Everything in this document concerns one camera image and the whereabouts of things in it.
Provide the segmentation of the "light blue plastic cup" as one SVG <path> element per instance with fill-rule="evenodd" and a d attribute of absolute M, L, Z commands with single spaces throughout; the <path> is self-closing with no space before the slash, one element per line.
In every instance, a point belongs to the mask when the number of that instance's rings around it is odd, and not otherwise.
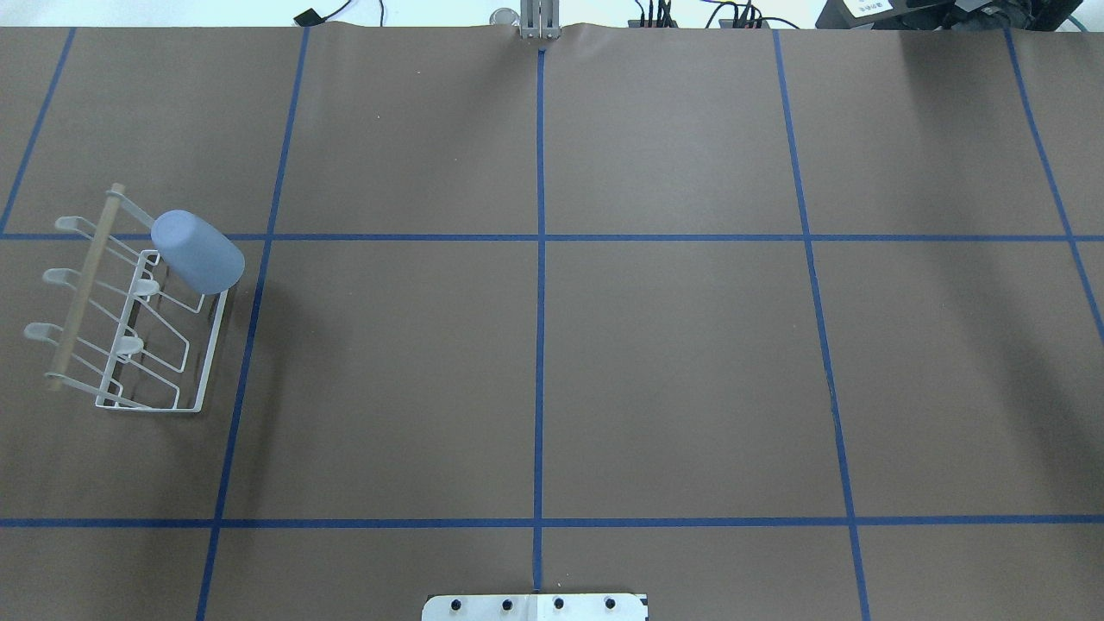
<path fill-rule="evenodd" d="M 179 278 L 201 295 L 226 292 L 245 270 L 243 252 L 229 236 L 190 211 L 170 210 L 158 215 L 151 241 Z"/>

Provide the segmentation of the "black orange usb hub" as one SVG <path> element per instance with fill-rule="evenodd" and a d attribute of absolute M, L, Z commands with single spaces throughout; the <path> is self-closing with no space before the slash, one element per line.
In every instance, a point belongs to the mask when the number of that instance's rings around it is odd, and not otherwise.
<path fill-rule="evenodd" d="M 627 21 L 628 28 L 677 28 L 673 1 L 634 1 L 638 17 Z"/>

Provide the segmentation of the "small black box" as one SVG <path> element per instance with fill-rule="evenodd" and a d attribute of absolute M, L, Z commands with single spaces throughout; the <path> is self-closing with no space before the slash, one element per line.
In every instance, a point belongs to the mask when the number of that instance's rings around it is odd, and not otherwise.
<path fill-rule="evenodd" d="M 301 28 L 311 28 L 323 24 L 326 19 L 323 19 L 322 15 L 319 15 L 314 8 L 310 8 L 300 12 L 299 15 L 294 15 L 293 22 Z"/>

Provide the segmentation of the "black laptop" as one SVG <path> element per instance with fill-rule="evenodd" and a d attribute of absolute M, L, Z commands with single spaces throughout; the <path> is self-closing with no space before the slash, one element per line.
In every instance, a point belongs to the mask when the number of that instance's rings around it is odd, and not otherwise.
<path fill-rule="evenodd" d="M 825 1 L 817 30 L 1057 31 L 1081 1 Z"/>

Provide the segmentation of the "aluminium frame post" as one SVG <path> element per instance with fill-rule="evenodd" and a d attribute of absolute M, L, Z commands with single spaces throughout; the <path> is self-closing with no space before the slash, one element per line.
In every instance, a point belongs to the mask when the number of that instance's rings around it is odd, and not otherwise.
<path fill-rule="evenodd" d="M 522 0 L 519 35 L 522 40 L 556 40 L 562 35 L 559 0 Z"/>

